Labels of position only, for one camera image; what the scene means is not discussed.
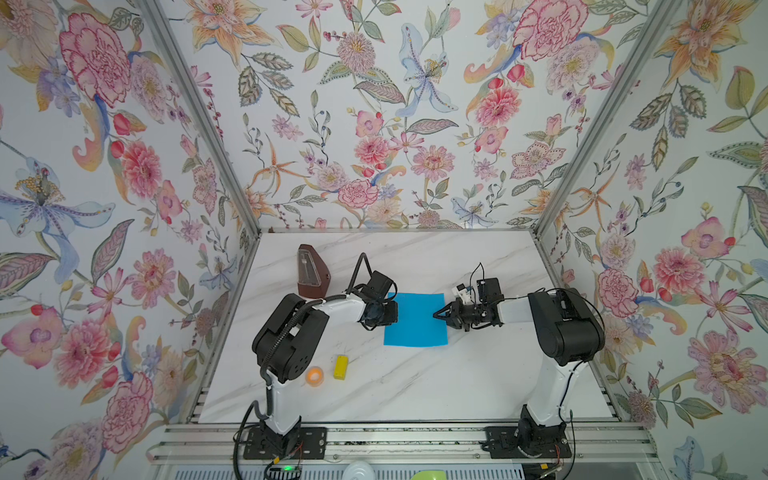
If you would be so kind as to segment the blue square paper sheet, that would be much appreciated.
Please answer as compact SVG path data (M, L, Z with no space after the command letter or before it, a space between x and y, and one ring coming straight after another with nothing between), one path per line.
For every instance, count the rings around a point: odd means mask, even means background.
M448 344L446 323L433 317L446 305L443 294L402 293L396 302L398 320L385 328L385 346L432 348Z

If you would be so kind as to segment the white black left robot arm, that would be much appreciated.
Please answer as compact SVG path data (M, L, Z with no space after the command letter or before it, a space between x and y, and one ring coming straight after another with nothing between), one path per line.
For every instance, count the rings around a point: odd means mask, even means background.
M267 401L259 420L278 435L294 430L301 415L285 390L312 363L327 326L355 324L373 331L392 325L398 321L397 294L394 280L375 271L368 282L326 298L285 295L252 343Z

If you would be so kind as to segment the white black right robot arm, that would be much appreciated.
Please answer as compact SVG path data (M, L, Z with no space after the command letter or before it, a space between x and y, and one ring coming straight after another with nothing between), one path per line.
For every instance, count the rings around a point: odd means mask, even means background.
M573 288L539 288L508 297L492 278L478 281L470 296L459 288L433 318L465 332L531 323L544 360L532 397L520 412L517 445L532 451L566 439L571 387L605 347L604 323L591 302Z

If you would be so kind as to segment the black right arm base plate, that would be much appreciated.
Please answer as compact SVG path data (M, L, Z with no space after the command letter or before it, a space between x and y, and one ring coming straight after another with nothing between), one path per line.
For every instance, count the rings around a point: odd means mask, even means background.
M566 436L566 424L550 427L516 425L490 426L484 429L481 449L492 459L570 459L572 449Z

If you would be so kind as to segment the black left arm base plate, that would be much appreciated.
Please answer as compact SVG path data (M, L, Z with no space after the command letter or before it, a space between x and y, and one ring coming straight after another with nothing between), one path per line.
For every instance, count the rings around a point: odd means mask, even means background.
M245 460L273 460L276 458L323 460L327 447L328 429L325 427L296 427L281 435L266 425L247 427L242 441Z

